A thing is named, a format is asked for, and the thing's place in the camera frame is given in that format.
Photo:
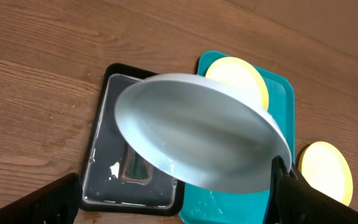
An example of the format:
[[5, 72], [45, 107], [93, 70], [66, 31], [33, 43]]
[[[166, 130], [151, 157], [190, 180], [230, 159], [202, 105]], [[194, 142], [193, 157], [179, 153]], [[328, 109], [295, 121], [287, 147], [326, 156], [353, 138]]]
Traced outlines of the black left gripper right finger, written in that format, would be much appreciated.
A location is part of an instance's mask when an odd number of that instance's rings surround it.
[[358, 212], [312, 188], [298, 169], [272, 160], [265, 224], [358, 224]]

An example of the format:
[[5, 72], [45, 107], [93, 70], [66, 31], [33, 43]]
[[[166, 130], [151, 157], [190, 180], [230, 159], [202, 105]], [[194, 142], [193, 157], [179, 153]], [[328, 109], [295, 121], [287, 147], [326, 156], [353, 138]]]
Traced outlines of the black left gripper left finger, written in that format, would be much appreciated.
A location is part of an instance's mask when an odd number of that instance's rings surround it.
[[80, 177], [72, 172], [0, 208], [0, 224], [72, 224], [80, 208], [81, 197]]

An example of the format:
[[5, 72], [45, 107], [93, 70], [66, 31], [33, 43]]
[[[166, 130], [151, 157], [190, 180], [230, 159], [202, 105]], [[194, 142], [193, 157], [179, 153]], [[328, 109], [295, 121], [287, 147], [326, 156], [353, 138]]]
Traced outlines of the yellow-green plate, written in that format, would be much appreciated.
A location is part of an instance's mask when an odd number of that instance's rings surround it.
[[243, 98], [268, 110], [269, 92], [265, 81], [261, 74], [245, 60], [236, 57], [217, 59], [207, 69], [205, 77], [233, 87]]
[[312, 188], [350, 205], [354, 190], [351, 170], [335, 146], [324, 141], [310, 144], [300, 154], [298, 170]]

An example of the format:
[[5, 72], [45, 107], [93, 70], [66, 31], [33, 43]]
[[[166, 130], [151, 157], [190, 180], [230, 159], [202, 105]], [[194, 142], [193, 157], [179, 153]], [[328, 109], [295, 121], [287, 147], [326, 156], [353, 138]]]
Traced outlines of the green brown sponge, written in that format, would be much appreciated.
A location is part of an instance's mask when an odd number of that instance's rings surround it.
[[153, 167], [138, 153], [127, 145], [121, 179], [125, 182], [147, 185], [153, 177]]

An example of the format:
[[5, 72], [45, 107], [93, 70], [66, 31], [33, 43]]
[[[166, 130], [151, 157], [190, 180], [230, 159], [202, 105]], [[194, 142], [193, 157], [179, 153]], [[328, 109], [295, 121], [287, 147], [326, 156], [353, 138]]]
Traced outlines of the light blue plate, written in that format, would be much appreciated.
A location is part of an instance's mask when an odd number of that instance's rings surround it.
[[128, 144], [172, 177], [236, 194], [270, 188], [272, 161], [290, 169], [290, 147], [273, 117], [231, 87], [169, 73], [127, 87], [116, 124]]

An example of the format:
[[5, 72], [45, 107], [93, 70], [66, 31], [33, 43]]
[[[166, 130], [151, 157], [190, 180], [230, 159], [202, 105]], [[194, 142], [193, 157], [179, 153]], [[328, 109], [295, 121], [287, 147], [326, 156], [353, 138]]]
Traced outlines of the black water tray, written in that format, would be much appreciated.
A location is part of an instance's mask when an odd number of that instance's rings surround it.
[[81, 174], [82, 210], [162, 216], [173, 216], [181, 210], [184, 182], [153, 165], [153, 177], [147, 185], [121, 179], [129, 144], [114, 118], [116, 100], [127, 87], [153, 75], [153, 72], [122, 63], [114, 63], [106, 69]]

